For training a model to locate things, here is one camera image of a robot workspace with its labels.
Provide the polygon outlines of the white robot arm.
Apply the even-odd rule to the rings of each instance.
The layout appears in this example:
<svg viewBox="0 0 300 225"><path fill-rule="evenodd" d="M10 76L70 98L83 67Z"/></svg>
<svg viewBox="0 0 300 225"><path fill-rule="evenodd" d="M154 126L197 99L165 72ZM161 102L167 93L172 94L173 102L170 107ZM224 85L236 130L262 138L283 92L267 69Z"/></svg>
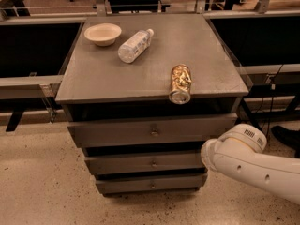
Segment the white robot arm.
<svg viewBox="0 0 300 225"><path fill-rule="evenodd" d="M300 160L266 155L266 145L260 130L239 124L206 141L201 159L208 170L300 204Z"/></svg>

